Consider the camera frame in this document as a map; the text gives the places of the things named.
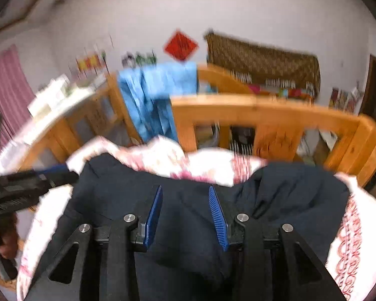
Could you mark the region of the person's left hand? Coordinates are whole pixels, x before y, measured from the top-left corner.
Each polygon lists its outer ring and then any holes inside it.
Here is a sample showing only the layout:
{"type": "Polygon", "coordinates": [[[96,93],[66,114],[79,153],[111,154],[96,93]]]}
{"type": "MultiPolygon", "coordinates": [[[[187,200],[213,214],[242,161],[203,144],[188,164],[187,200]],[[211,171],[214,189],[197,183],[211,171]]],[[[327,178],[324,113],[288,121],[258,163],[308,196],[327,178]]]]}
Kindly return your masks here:
{"type": "Polygon", "coordinates": [[[3,258],[14,260],[18,252],[17,215],[13,213],[0,223],[0,254],[3,258]]]}

